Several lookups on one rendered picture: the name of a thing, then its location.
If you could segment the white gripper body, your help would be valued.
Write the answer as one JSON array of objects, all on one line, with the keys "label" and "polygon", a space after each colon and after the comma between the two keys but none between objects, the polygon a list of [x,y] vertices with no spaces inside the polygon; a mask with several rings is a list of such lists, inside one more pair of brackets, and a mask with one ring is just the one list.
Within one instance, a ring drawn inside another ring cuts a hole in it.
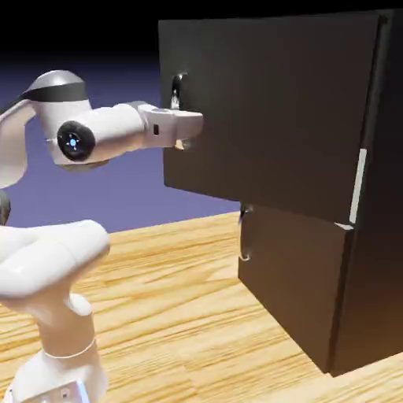
[{"label": "white gripper body", "polygon": [[204,117],[201,113],[174,110],[175,139],[190,139],[202,133]]}]

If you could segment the large dark cabinet door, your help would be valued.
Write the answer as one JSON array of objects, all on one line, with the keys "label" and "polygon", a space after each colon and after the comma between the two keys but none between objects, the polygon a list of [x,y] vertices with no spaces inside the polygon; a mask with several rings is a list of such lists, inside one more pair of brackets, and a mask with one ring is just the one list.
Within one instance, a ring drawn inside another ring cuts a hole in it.
[{"label": "large dark cabinet door", "polygon": [[168,187],[349,221],[379,17],[163,20],[161,100],[204,115]]}]

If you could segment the small dark cabinet door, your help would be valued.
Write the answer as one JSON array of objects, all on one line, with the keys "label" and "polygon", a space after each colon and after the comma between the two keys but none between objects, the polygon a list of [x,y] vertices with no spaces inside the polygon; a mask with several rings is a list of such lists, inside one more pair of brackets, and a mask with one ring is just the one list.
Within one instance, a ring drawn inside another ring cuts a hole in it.
[{"label": "small dark cabinet door", "polygon": [[238,277],[324,373],[331,370],[354,229],[251,205]]}]

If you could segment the dark wooden cabinet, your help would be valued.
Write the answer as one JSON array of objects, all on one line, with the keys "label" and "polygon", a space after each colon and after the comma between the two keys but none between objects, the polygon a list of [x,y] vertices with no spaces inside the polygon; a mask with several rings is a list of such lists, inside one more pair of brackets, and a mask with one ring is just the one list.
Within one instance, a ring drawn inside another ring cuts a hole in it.
[{"label": "dark wooden cabinet", "polygon": [[403,353],[403,8],[344,13],[376,13],[379,22],[345,223],[354,234],[333,376]]}]

